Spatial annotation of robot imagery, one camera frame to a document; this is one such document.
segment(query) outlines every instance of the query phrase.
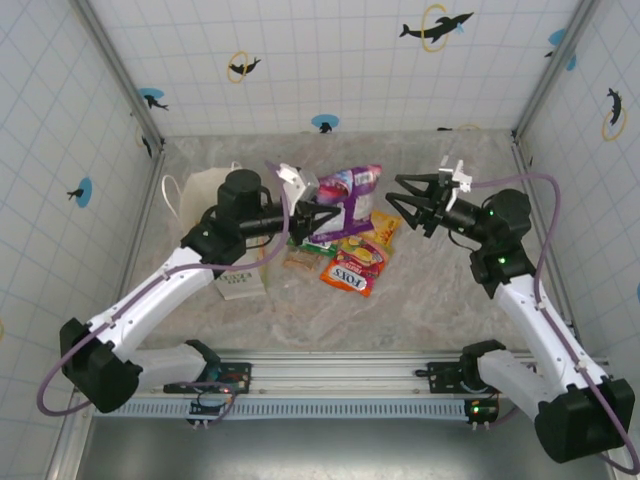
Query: floor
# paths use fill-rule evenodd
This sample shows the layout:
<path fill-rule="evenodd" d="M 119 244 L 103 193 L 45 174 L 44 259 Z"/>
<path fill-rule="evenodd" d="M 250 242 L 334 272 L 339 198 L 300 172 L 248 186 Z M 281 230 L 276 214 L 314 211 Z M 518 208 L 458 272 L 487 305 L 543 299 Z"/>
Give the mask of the floor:
<path fill-rule="evenodd" d="M 184 185 L 192 173 L 237 161 L 258 171 L 275 191 L 264 160 L 302 166 L 318 176 L 378 163 L 384 170 L 376 208 L 393 213 L 384 194 L 397 190 L 395 174 L 435 172 L 448 154 L 464 159 L 466 172 L 479 181 L 502 178 L 516 173 L 510 144 L 506 131 L 175 138 L 168 142 L 163 173 Z M 465 198 L 479 203 L 491 193 L 478 190 Z M 369 298 L 325 284 L 318 278 L 322 269 L 307 274 L 283 268 L 283 252 L 268 265 L 266 296 L 225 301 L 210 285 L 171 313 L 143 346 L 197 338 L 214 349 L 459 350 L 496 338 L 511 349 L 525 349 L 514 325 L 473 281 L 468 252 L 445 233 L 426 239 L 403 225 L 393 241 L 395 254 Z M 158 188 L 132 284 L 158 268 L 181 236 Z M 535 261 L 539 244 L 533 232 L 525 246 Z"/>
<path fill-rule="evenodd" d="M 428 420 L 93 420 L 78 480 L 604 480 L 596 457 L 549 459 L 518 415 L 490 432 Z"/>

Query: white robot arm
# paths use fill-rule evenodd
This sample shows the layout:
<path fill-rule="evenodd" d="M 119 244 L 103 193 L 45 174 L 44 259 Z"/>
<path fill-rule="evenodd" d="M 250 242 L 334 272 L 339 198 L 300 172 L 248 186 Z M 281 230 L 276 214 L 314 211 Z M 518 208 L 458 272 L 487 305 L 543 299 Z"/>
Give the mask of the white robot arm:
<path fill-rule="evenodd" d="M 280 165 L 277 174 L 283 181 L 286 211 L 282 204 L 271 202 L 258 174 L 231 172 L 218 190 L 218 203 L 205 212 L 156 272 L 86 324 L 71 319 L 61 328 L 63 357 L 83 338 L 95 336 L 62 370 L 100 411 L 117 409 L 143 388 L 206 378 L 207 368 L 215 368 L 220 359 L 197 340 L 162 350 L 137 349 L 188 297 L 225 269 L 244 268 L 231 265 L 246 252 L 248 238 L 273 236 L 288 223 L 287 233 L 300 243 L 339 214 L 336 207 L 311 201 L 318 188 L 314 175 L 286 164 Z"/>
<path fill-rule="evenodd" d="M 455 372 L 461 385 L 468 391 L 490 386 L 503 392 L 533 420 L 542 447 L 557 462 L 621 447 L 633 390 L 626 380 L 609 378 L 587 355 L 539 284 L 521 243 L 531 229 L 529 198 L 507 189 L 476 206 L 458 198 L 458 190 L 473 187 L 462 161 L 455 169 L 441 167 L 437 174 L 396 176 L 409 195 L 388 193 L 386 198 L 411 228 L 422 226 L 426 237 L 442 226 L 449 235 L 455 232 L 480 244 L 470 255 L 473 277 L 518 326 L 539 368 L 534 373 L 504 345 L 489 340 L 462 350 Z"/>

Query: gray marble surface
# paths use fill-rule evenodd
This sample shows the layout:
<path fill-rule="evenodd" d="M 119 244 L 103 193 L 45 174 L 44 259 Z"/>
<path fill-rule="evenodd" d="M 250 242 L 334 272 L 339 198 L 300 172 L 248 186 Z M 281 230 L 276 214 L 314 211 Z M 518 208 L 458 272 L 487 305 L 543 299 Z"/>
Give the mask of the gray marble surface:
<path fill-rule="evenodd" d="M 445 154 L 464 159 L 466 172 L 477 181 L 516 173 L 505 131 L 174 138 L 167 145 L 164 173 L 184 185 L 191 173 L 238 161 L 258 171 L 275 191 L 264 160 L 302 166 L 318 176 L 378 163 L 384 171 L 376 208 L 393 213 L 384 194 L 399 191 L 395 174 L 435 172 Z M 491 193 L 477 190 L 465 198 L 481 202 Z M 158 188 L 132 283 L 150 275 L 181 236 Z M 533 232 L 525 246 L 537 259 Z M 444 230 L 426 239 L 405 224 L 393 247 L 395 254 L 369 298 L 325 284 L 318 278 L 322 269 L 304 273 L 282 267 L 283 252 L 267 267 L 266 296 L 225 301 L 210 285 L 171 313 L 143 346 L 175 346 L 197 338 L 214 349 L 458 350 L 496 338 L 511 349 L 526 348 L 515 326 L 473 281 L 469 252 L 452 245 Z"/>

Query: dolphin sticker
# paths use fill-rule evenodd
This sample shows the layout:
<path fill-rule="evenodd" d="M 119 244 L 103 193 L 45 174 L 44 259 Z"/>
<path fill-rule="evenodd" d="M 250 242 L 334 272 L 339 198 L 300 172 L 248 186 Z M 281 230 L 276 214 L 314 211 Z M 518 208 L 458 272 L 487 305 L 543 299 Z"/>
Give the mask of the dolphin sticker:
<path fill-rule="evenodd" d="M 322 113 L 311 119 L 311 125 L 318 128 L 320 133 L 330 133 L 338 126 L 340 119 L 335 115 Z"/>
<path fill-rule="evenodd" d="M 464 30 L 462 29 L 462 24 L 469 20 L 471 15 L 473 15 L 473 12 L 458 15 L 457 17 L 453 18 L 447 16 L 440 17 L 438 20 L 436 20 L 436 23 L 439 23 L 440 25 L 433 28 L 428 28 L 427 30 L 411 30 L 405 23 L 402 25 L 402 33 L 400 34 L 400 37 L 411 35 L 412 37 L 421 39 L 430 38 L 431 43 L 435 43 L 440 39 L 440 37 L 446 35 L 447 33 L 451 33 L 454 30 L 463 32 Z"/>
<path fill-rule="evenodd" d="M 614 92 L 612 89 L 609 89 L 607 97 L 613 98 L 613 107 L 611 107 L 611 113 L 613 113 L 613 116 L 609 121 L 609 123 L 613 127 L 620 118 L 620 112 L 622 112 L 622 97 L 620 96 L 619 92 Z"/>
<path fill-rule="evenodd" d="M 561 28 L 560 30 L 557 30 L 557 31 L 553 32 L 551 35 L 549 35 L 549 43 L 551 45 L 553 45 L 554 47 L 557 47 L 558 45 L 560 45 L 560 42 L 564 38 L 564 34 L 565 34 L 565 29 L 564 28 Z M 551 50 L 549 53 L 547 53 L 544 56 L 544 58 L 551 58 L 552 56 L 553 56 L 553 50 Z M 576 55 L 574 53 L 573 56 L 569 59 L 569 63 L 567 63 L 567 71 L 568 72 L 570 72 L 571 70 L 576 68 L 577 61 L 578 61 L 578 59 L 576 58 Z"/>
<path fill-rule="evenodd" d="M 147 105 L 149 105 L 149 109 L 156 107 L 162 108 L 163 110 L 169 111 L 168 105 L 160 105 L 158 103 L 158 99 L 164 97 L 164 92 L 162 90 L 158 90 L 157 88 L 141 88 L 138 90 L 142 98 L 147 101 Z"/>
<path fill-rule="evenodd" d="M 84 208 L 89 205 L 89 200 L 91 200 L 91 194 L 93 193 L 93 183 L 89 177 L 85 177 L 80 180 L 80 184 L 78 188 L 71 192 L 67 192 L 69 195 L 69 200 L 75 198 L 76 204 L 80 208 Z"/>
<path fill-rule="evenodd" d="M 229 64 L 229 68 L 236 72 L 238 75 L 246 75 L 247 73 L 250 73 L 253 71 L 254 68 L 256 68 L 256 65 L 258 64 L 258 62 L 260 62 L 260 60 L 256 57 L 253 57 L 253 63 L 247 65 L 247 71 L 245 72 L 244 70 L 244 63 L 241 63 L 240 65 L 234 65 L 233 63 Z"/>

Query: white tiled wall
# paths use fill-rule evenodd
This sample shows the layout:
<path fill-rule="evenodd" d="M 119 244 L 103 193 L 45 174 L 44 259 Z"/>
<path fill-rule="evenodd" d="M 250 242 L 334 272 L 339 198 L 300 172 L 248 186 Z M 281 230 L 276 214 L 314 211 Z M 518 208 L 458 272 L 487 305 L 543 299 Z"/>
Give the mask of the white tiled wall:
<path fill-rule="evenodd" d="M 58 330 L 112 302 L 151 161 L 66 0 L 0 4 L 0 478 L 41 478 L 61 419 L 35 406 Z M 86 208 L 66 192 L 89 177 Z M 46 397 L 64 408 L 71 384 Z"/>
<path fill-rule="evenodd" d="M 428 53 L 399 35 L 434 3 L 447 13 L 432 8 L 425 28 L 473 16 Z M 135 83 L 164 92 L 169 111 L 151 111 L 167 136 L 317 131 L 323 113 L 337 131 L 513 128 L 577 3 L 93 0 Z M 238 51 L 261 61 L 234 84 Z"/>
<path fill-rule="evenodd" d="M 554 249 L 583 342 L 608 355 L 640 398 L 640 2 L 604 2 L 577 55 L 526 141 L 532 169 L 555 175 L 563 191 Z M 621 131 L 605 141 L 609 88 L 627 119 L 622 131 L 624 111 L 611 131 L 605 125 L 608 138 Z M 550 214 L 552 192 L 537 193 Z"/>

